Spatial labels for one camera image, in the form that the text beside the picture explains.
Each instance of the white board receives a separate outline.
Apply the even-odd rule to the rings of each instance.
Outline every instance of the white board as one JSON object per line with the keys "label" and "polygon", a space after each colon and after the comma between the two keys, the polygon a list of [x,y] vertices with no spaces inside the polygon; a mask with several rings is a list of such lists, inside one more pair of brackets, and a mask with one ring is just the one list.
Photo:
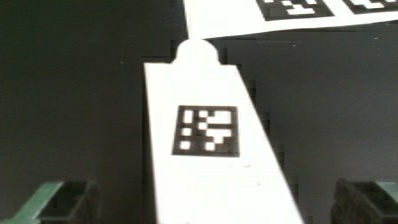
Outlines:
{"label": "white board", "polygon": [[189,38],[398,19],[398,0],[184,0]]}
{"label": "white board", "polygon": [[143,67],[157,224],[301,224],[236,66],[196,40]]}

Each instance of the dark background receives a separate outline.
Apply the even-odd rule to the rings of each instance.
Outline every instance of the dark background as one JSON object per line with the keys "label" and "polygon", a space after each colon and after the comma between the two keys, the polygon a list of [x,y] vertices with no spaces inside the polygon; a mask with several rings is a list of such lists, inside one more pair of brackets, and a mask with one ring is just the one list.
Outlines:
{"label": "dark background", "polygon": [[[145,223],[141,62],[172,60],[182,16],[179,0],[0,1],[0,220],[42,182],[97,179],[104,223]],[[211,39],[312,224],[339,177],[395,180],[395,40],[394,22]]]}

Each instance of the black surface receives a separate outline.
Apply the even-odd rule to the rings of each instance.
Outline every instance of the black surface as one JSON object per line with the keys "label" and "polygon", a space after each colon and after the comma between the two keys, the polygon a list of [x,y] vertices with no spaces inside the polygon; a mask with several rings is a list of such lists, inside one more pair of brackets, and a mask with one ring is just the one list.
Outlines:
{"label": "black surface", "polygon": [[[104,223],[141,223],[141,60],[170,61],[184,38],[179,1],[0,2],[0,219],[42,182],[95,178]],[[395,178],[395,39],[374,24],[211,40],[312,224],[339,177]]]}

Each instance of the white paper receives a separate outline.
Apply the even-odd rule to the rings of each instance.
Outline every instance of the white paper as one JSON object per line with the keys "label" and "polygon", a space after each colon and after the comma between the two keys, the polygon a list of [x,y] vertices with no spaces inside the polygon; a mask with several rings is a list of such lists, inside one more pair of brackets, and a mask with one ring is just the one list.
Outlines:
{"label": "white paper", "polygon": [[[301,224],[236,66],[204,41],[182,44],[172,64],[145,63],[156,223]],[[173,154],[198,131],[207,155]],[[237,154],[211,156],[230,138]]]}
{"label": "white paper", "polygon": [[395,20],[398,0],[184,0],[184,16],[204,39]]}

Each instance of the green metal bracket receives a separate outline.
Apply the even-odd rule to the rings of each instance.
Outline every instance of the green metal bracket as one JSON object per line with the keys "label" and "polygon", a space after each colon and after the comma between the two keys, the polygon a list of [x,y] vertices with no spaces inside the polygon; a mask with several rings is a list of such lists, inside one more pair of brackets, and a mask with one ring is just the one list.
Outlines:
{"label": "green metal bracket", "polygon": [[0,222],[0,224],[38,224],[37,216],[61,184],[63,182],[53,182],[40,185],[13,218]]}

